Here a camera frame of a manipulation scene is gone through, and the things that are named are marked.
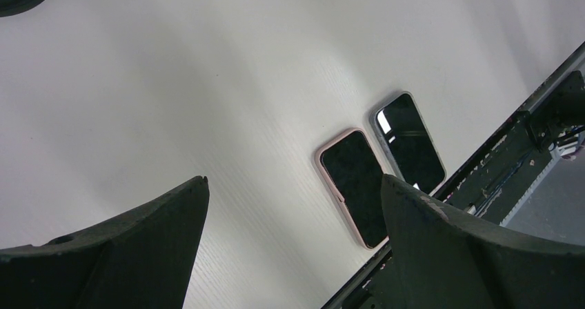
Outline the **pink case phone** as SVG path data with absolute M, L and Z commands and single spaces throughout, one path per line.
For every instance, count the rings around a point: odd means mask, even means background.
M 356 241 L 367 249 L 385 242 L 384 173 L 364 131 L 349 128 L 339 133 L 317 149 L 315 164 Z

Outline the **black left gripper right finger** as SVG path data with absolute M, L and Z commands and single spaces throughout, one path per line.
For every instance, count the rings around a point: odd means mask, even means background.
M 584 247 L 498 226 L 392 175 L 381 204 L 409 308 L 583 308 Z

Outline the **clear case phone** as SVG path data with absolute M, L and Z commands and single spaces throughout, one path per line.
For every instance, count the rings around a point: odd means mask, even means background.
M 369 124 L 395 175 L 432 194 L 444 182 L 446 169 L 409 92 L 396 92 L 378 103 Z

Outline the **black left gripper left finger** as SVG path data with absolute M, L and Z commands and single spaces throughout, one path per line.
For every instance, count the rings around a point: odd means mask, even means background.
M 1 251 L 2 308 L 181 308 L 208 212 L 194 177 L 42 246 Z

